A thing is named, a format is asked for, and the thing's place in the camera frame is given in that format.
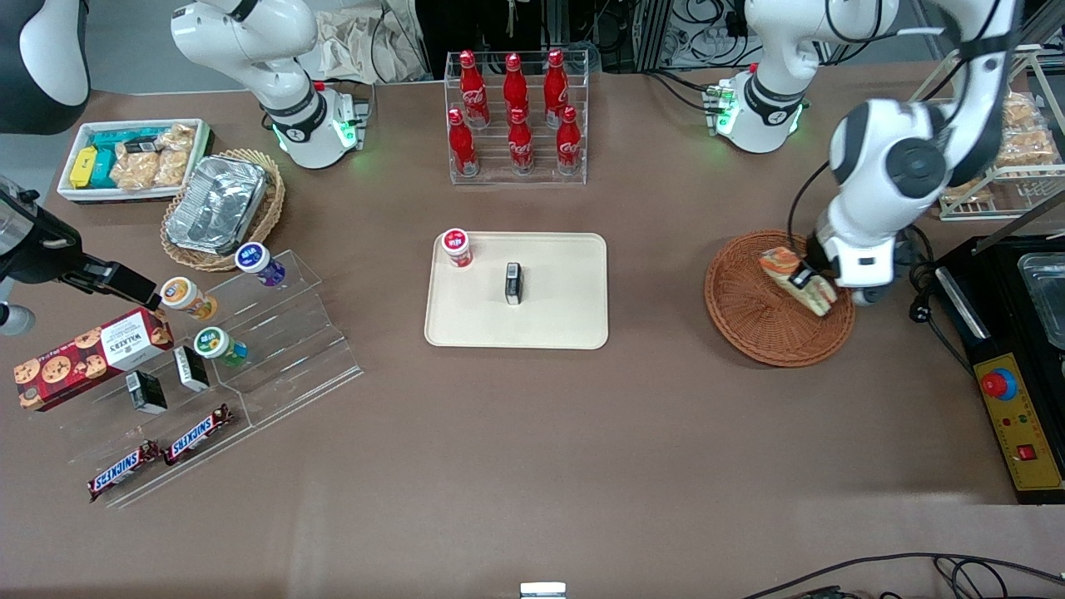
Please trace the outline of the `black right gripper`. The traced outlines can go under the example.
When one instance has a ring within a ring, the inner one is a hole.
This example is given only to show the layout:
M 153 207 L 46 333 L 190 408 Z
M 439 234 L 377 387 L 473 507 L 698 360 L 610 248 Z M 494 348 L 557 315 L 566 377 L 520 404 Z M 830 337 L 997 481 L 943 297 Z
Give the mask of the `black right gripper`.
M 157 285 L 135 270 L 114 261 L 85 261 L 79 232 L 40 207 L 2 205 L 1 276 L 17 284 L 65 280 L 88 295 L 119 297 L 151 311 L 161 300 Z

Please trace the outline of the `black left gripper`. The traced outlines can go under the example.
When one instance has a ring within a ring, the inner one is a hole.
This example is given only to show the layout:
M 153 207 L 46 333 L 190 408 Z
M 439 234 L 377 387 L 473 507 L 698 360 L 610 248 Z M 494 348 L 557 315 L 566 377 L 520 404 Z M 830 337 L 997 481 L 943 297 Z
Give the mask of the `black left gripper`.
M 826 280 L 837 278 L 837 258 L 830 257 L 825 247 L 820 243 L 817 234 L 809 234 L 805 242 L 804 262 L 800 262 L 787 280 L 797 290 L 803 290 L 819 276 Z

